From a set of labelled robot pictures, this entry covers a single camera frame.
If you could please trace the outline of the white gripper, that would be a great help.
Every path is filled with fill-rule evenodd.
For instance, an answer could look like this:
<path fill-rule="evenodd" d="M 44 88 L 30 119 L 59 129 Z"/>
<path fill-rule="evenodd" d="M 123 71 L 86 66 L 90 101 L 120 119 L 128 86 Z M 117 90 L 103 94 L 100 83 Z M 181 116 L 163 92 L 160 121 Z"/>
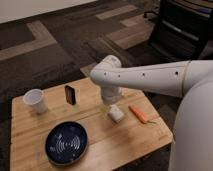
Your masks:
<path fill-rule="evenodd" d="M 117 102 L 122 97 L 122 89 L 120 87 L 102 87 L 101 88 L 101 98 L 104 104 L 101 107 L 102 114 L 104 116 L 108 115 L 108 112 L 110 110 L 110 107 L 108 105 L 115 104 L 118 108 L 120 108 L 120 105 L 117 104 Z"/>

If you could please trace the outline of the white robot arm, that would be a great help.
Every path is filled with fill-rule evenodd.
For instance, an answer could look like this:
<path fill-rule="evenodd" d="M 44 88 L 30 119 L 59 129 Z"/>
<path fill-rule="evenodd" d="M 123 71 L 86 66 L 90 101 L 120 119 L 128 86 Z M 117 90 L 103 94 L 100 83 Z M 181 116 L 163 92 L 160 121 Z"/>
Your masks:
<path fill-rule="evenodd" d="M 108 55 L 91 70 L 90 79 L 107 104 L 118 101 L 123 87 L 180 97 L 168 170 L 213 171 L 213 60 L 126 68 Z"/>

